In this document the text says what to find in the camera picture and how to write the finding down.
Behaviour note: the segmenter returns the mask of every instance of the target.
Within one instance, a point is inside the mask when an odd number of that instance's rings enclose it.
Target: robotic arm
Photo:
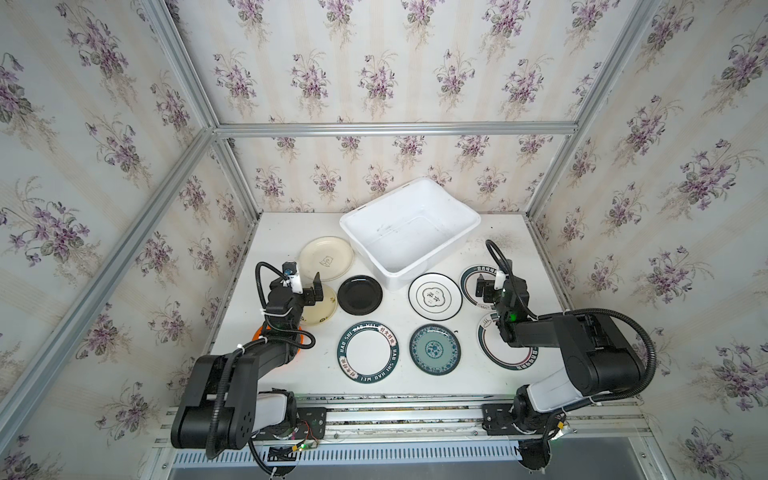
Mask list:
[[[267,300],[261,286],[263,266],[279,276],[270,284]],[[280,433],[296,426],[293,394],[259,394],[258,380],[290,362],[299,349],[315,345],[315,337],[300,330],[299,321],[305,306],[323,300],[323,288],[316,274],[312,288],[304,290],[295,262],[284,263],[282,272],[259,262],[256,284],[264,313],[260,338],[227,355],[197,359],[170,432],[177,449],[205,448],[206,457],[213,459],[225,449],[243,448],[265,426],[275,425]],[[303,336],[310,342],[302,343]]]
[[[537,469],[547,465],[548,440],[559,431],[556,427],[566,412],[600,401],[630,398],[650,384],[656,371],[656,349],[637,322],[612,310],[581,309],[536,316],[528,308],[525,280],[512,274],[511,262],[495,243],[486,240],[485,245],[498,271],[493,280],[478,279],[475,295],[493,303],[502,339],[510,347],[560,348],[563,356],[563,369],[520,387],[511,408],[493,405],[495,418],[483,423],[489,435],[510,435],[511,429],[540,433],[541,441],[520,442],[521,463]],[[643,340],[647,365],[613,319],[625,322]]]

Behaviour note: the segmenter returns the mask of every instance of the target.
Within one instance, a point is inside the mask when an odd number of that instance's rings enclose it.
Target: plate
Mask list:
[[[462,291],[442,273],[425,273],[411,283],[408,300],[416,313],[441,322],[462,308]]]
[[[319,325],[336,312],[336,292],[333,288],[323,284],[323,301],[316,302],[312,306],[305,306],[301,314],[302,325]]]
[[[349,270],[354,259],[352,247],[343,238],[316,238],[299,253],[299,273],[309,280],[318,272],[323,282],[335,280]]]
[[[352,315],[368,315],[382,302],[382,286],[367,275],[351,276],[339,287],[339,305]]]
[[[392,373],[400,357],[400,346],[386,326],[361,322],[344,332],[336,356],[349,378],[358,383],[374,383]]]
[[[498,332],[498,315],[490,312],[480,319],[478,341],[483,353],[493,363],[507,370],[525,370],[538,358],[538,347],[513,349]]]
[[[482,301],[482,297],[475,296],[475,288],[477,287],[478,278],[483,275],[483,278],[488,280],[496,277],[496,269],[488,265],[474,265],[464,270],[462,278],[458,284],[462,288],[462,294],[474,306],[479,306],[483,310],[493,310],[493,303],[485,303]]]
[[[456,335],[441,325],[419,327],[411,337],[411,359],[430,375],[445,375],[458,365],[462,348]]]

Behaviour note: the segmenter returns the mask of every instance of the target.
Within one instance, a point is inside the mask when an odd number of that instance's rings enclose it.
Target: metal vent grille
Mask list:
[[[521,459],[516,440],[483,442],[412,442],[388,444],[321,444],[317,449],[300,452],[295,462],[269,462],[269,446],[257,446],[267,465],[359,465],[380,463],[487,462],[489,460]],[[215,460],[205,458],[205,451],[178,452],[175,468],[204,468],[214,466],[250,466],[256,463],[248,449],[224,452]]]

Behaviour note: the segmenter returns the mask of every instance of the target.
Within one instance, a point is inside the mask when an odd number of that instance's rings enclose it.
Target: floral wallpaper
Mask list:
[[[166,3],[219,119],[265,123],[572,119],[635,2]]]
[[[247,225],[233,199],[215,157],[204,157],[5,454],[0,478],[139,478],[243,254]]]
[[[237,138],[230,145],[265,211],[349,211],[429,177],[477,211],[513,212],[525,211],[562,141],[411,135]]]
[[[641,408],[677,478],[765,476],[767,25],[765,2],[662,2],[535,218],[575,306],[654,339]]]
[[[0,2],[0,399],[200,130],[142,12]],[[243,254],[237,205],[205,157],[0,478],[138,478]]]

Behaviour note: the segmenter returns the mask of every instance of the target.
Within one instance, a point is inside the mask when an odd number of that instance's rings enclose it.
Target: white plastic basin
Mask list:
[[[376,279],[393,291],[455,252],[480,215],[423,177],[357,207],[339,223]]]

